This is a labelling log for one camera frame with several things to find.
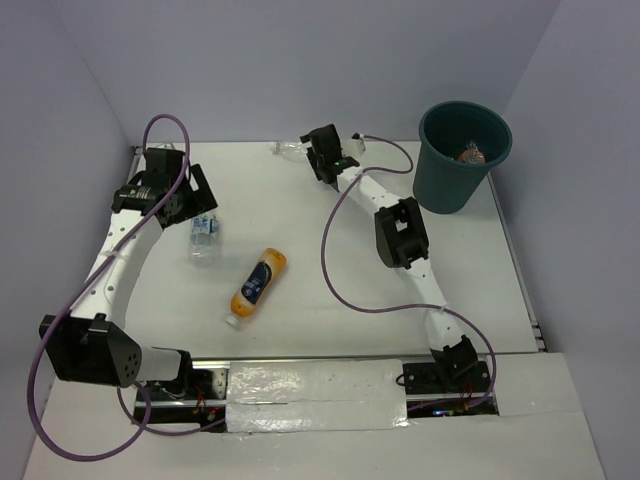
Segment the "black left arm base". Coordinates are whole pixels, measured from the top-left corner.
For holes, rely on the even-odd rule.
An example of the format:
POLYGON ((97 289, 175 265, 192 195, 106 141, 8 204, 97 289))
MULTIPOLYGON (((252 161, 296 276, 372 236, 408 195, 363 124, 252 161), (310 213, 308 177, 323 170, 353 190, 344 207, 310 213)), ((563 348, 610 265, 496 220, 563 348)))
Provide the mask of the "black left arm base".
POLYGON ((147 382, 151 400, 149 426, 224 432, 229 367, 229 363, 195 362, 186 385, 147 382))

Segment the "orange bottle blue label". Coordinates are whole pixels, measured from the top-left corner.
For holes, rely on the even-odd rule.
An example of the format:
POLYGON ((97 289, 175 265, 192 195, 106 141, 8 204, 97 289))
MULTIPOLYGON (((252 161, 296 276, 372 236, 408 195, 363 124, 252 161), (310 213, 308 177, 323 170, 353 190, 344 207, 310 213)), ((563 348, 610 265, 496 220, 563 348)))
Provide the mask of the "orange bottle blue label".
POLYGON ((225 322, 240 329, 256 311, 260 300, 287 265, 286 256, 274 248, 267 248, 257 260, 248 277, 230 301, 230 313, 225 322))

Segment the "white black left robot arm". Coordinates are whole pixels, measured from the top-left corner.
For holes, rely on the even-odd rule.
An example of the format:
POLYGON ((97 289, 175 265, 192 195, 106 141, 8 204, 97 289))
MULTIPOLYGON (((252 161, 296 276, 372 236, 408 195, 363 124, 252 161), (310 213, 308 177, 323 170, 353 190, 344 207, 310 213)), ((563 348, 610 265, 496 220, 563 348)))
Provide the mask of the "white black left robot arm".
POLYGON ((150 382, 180 399, 196 384, 190 353, 142 346, 125 331, 126 313, 161 234, 217 202, 199 165, 182 174, 182 151, 149 148, 142 157, 144 169, 114 194, 107 237, 91 269, 96 280, 59 324, 45 316, 39 333, 53 333, 45 350, 62 381, 123 388, 150 382))

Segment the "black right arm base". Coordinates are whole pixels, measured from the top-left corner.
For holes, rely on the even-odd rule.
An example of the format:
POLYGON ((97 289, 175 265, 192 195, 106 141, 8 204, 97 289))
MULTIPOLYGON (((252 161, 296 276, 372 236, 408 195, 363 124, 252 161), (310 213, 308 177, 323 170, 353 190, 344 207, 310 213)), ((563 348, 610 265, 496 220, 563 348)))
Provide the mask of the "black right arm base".
POLYGON ((457 379, 449 379, 435 362, 405 363, 396 383, 407 395, 444 395, 483 393, 490 383, 490 373, 484 361, 457 379))

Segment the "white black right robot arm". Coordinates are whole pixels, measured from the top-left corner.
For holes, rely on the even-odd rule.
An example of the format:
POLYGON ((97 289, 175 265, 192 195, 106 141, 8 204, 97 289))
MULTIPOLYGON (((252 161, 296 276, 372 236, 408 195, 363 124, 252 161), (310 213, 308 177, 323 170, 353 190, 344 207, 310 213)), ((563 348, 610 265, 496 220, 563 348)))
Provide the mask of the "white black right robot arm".
POLYGON ((465 384, 478 363, 478 354, 449 311, 435 278, 429 256, 429 238, 417 200, 401 198, 370 176, 359 157, 364 137, 356 134, 347 144, 332 124, 300 137, 316 179, 340 194, 340 202, 353 200, 373 219, 377 254, 385 267, 406 279, 425 311, 425 330, 435 361, 434 376, 444 390, 465 384))

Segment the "orange label tea bottle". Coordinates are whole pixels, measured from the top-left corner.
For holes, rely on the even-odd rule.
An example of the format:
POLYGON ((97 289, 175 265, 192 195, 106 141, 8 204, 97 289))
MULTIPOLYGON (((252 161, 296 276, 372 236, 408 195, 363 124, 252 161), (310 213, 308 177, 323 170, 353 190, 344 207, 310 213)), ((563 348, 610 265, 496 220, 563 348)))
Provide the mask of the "orange label tea bottle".
POLYGON ((456 160, 465 164, 485 164, 486 157, 477 144, 470 141, 458 154, 456 160))

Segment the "clear bottle blue label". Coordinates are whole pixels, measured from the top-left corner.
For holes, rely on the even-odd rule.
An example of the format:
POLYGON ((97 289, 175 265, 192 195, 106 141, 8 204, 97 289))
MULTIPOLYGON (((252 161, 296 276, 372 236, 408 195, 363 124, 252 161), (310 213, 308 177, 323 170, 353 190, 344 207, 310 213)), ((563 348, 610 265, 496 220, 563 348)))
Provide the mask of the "clear bottle blue label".
POLYGON ((190 223, 189 259, 197 267, 211 266, 220 252, 220 222, 214 211, 194 217, 190 223))

